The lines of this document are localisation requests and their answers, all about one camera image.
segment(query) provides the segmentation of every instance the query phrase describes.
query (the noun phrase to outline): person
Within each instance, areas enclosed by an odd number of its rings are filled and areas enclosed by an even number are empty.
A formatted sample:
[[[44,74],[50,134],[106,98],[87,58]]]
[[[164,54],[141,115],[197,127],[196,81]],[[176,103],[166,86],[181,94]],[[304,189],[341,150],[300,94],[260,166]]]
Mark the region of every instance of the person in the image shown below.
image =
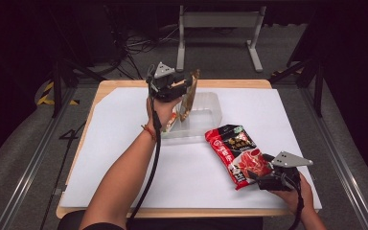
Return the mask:
[[[312,189],[305,176],[300,173],[301,195],[304,199],[304,208],[301,212],[301,222],[307,230],[325,230],[325,224],[313,208]],[[297,191],[270,191],[279,196],[286,204],[288,209],[295,215],[297,212],[298,194]]]
[[[154,110],[157,112],[162,130],[166,127],[172,116],[173,108],[180,100],[181,98],[178,98],[170,103],[154,100]],[[149,120],[144,129],[103,177],[83,214],[80,223],[81,230],[127,229],[127,213],[140,192],[147,172],[137,169],[148,168],[156,146],[149,98],[147,99],[147,112]],[[325,225],[313,209],[311,186],[303,175],[301,179],[302,194],[305,200],[301,220],[306,229],[325,229]],[[282,198],[289,210],[295,213],[297,193],[279,191],[272,191],[272,193]]]

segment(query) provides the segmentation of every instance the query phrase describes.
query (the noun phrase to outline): red bracelet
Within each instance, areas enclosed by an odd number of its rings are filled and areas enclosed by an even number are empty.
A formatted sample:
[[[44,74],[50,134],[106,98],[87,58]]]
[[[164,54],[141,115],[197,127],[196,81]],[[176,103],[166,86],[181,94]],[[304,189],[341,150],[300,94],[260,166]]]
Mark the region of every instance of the red bracelet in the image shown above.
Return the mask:
[[[156,136],[154,135],[154,132],[148,127],[148,125],[141,126],[143,130],[146,130],[151,135],[151,140],[157,141]]]

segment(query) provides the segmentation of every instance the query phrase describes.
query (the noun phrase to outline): clear plastic container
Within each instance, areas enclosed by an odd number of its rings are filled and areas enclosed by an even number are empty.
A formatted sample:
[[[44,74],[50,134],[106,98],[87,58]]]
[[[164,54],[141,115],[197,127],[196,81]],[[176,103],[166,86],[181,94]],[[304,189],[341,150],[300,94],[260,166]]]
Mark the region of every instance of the clear plastic container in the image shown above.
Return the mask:
[[[177,113],[181,103],[176,106]],[[180,122],[175,120],[169,132],[163,132],[163,139],[203,136],[206,131],[217,128],[222,120],[218,95],[213,92],[197,92],[190,115]]]

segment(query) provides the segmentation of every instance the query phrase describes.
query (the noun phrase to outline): white paper sheet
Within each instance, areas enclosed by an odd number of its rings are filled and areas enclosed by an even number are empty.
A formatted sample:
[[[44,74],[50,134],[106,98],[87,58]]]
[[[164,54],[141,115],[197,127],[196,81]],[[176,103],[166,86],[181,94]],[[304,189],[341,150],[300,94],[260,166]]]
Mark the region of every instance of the white paper sheet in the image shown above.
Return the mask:
[[[285,150],[302,156],[277,90],[197,91],[217,93],[222,109],[220,125],[242,125],[262,152],[276,156]],[[107,169],[142,130],[140,125],[146,123],[147,95],[147,88],[117,88],[96,105],[61,207],[88,206]],[[312,185],[314,207],[321,209],[307,167],[299,170]],[[191,137],[162,141],[156,175],[142,207],[284,208],[285,204],[276,195],[260,191],[258,185],[236,191],[209,144],[203,137]]]

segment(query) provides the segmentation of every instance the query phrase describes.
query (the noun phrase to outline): metal frame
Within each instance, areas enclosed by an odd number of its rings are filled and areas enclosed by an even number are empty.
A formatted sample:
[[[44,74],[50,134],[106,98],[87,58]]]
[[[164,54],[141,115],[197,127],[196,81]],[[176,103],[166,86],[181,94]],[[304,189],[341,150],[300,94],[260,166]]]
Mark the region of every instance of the metal frame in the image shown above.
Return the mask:
[[[184,7],[180,6],[179,15],[179,44],[176,71],[184,70],[185,56],[185,28],[205,28],[205,27],[243,27],[254,28],[251,40],[246,40],[247,49],[252,58],[256,72],[263,72],[262,64],[256,51],[256,43],[265,18],[265,7],[260,11],[243,12],[184,12]]]
[[[337,150],[337,147],[334,144],[334,140],[325,124],[324,120],[318,116],[317,111],[314,106],[312,106],[312,96],[307,88],[301,89],[301,94],[303,99],[305,100],[306,105],[310,109],[310,114],[312,115],[315,124],[320,131],[329,151],[327,151],[331,162],[333,163],[333,167],[336,170],[336,173],[339,176],[339,179],[342,183],[343,188],[352,203],[352,206],[356,212],[356,216],[359,219],[362,229],[368,229],[368,204],[364,199],[360,188],[357,185],[357,182],[349,170],[348,164],[345,159],[341,155],[341,153]]]
[[[1,215],[0,230],[9,229],[11,227],[14,217],[16,216],[17,211],[19,210],[20,205],[23,202],[23,199],[29,191],[29,188],[31,187],[35,179],[35,175],[37,174],[37,171],[46,155],[46,149],[50,141],[52,140],[52,136],[58,126],[58,123],[67,108],[68,102],[72,100],[75,91],[76,88],[67,88],[62,102],[62,104],[65,104],[65,106],[61,107],[58,115],[52,118],[52,120],[50,121],[42,139],[40,140],[40,143],[38,144],[37,149],[34,152],[31,161],[29,162],[28,167],[26,168],[25,172],[17,183],[17,187],[14,190],[10,201],[8,202],[4,212]]]

